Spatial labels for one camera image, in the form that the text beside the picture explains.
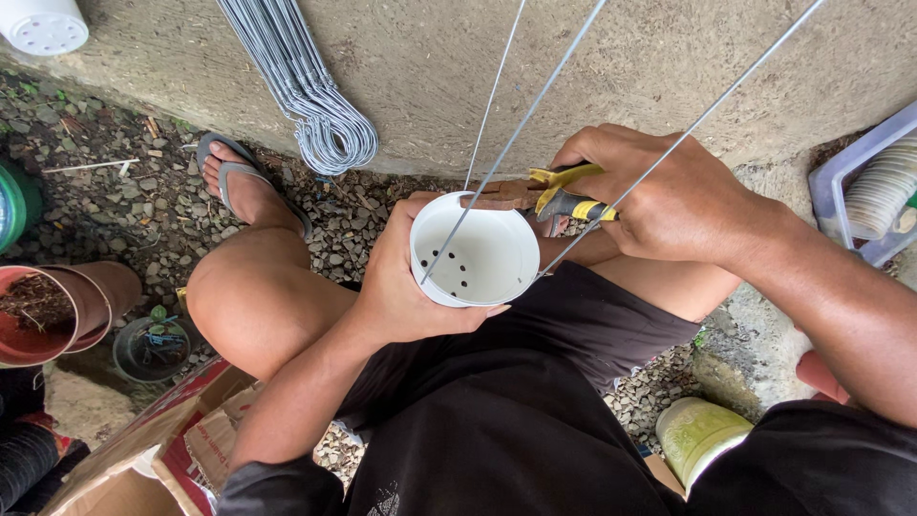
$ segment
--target black fabric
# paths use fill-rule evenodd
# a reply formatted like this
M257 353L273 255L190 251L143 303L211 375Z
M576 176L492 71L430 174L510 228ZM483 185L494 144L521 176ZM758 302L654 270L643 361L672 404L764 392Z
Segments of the black fabric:
M45 409L41 366L0 369L0 426Z
M917 514L915 465L914 429L829 401L781 403L701 474L689 514Z
M566 358L605 393L615 378L630 376L632 368L688 342L700 329L573 262L561 263L512 304L473 333L383 347L360 373L335 419L368 441L392 404L411 396L406 383L450 357L494 349Z
M41 511L51 500L51 497L57 493L58 489L63 486L63 478L68 475L76 465L89 456L89 445L83 441L72 441L67 449L67 454L54 466L47 475L41 478L37 484L22 495L16 504L10 508L12 512L23 512L30 514Z
M309 514L871 514L917 507L917 432L791 402L706 471L684 501L649 473L570 361L526 349L448 358L410 382L345 499L309 456L251 463L218 516Z

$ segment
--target light green pot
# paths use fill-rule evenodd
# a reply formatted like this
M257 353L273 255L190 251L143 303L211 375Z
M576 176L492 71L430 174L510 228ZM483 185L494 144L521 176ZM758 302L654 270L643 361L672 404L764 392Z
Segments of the light green pot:
M666 462L691 493L691 485L716 457L740 444L753 425L700 398L682 398L659 414L656 436Z

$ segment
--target gray flip-flop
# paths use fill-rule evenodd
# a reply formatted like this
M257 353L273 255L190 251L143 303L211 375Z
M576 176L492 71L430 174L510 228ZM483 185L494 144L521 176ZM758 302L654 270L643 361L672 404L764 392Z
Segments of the gray flip-flop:
M229 191L226 187L226 176L230 172L240 172L243 174L254 175L260 179L263 179L268 185L271 184L271 180L268 179L267 173L264 171L264 167L261 166L261 163L258 163L258 160L251 155L248 149L242 147L238 142L233 141L222 134L216 134L215 132L208 132L203 137L201 137L200 143L197 144L197 166L201 170L204 169L204 160L210 154L210 144L214 141L219 141L229 146L230 149L236 152L239 156L244 158L251 164L247 163L232 163L232 162L223 162L220 165L219 171L217 172L217 179L219 180L219 189L220 189L220 198L223 201L223 205L226 206L233 215L236 215L236 211L232 208L232 204L229 203ZM292 213L303 223L305 229L304 238L309 238L309 235L312 234L312 221L309 220L309 216L305 214L298 206L296 206L290 199L281 195L283 202L286 203L287 207L292 211Z

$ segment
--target green pot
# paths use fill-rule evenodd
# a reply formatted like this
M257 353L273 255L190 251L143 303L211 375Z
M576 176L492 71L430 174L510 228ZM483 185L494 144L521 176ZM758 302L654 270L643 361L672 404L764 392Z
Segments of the green pot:
M659 414L656 436L666 462L691 494L694 480L751 432L745 418L700 398L682 398Z
M38 179L0 160L0 252L41 219Z

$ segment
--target red pot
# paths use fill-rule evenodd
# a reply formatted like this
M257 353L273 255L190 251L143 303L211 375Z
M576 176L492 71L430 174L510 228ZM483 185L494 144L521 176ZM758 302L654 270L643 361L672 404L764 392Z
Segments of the red pot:
M118 262L93 262L82 265L46 265L45 270L70 271L92 283L105 299L105 324L79 337L65 353L78 353L99 343L111 330L115 319L123 316L140 301L143 286L140 278Z
M0 312L0 367L43 364L61 353L75 353L101 341L112 321L140 299L140 279L115 262L85 265L0 267L0 292L17 279L32 273L52 279L73 304L73 331L20 330L16 318Z

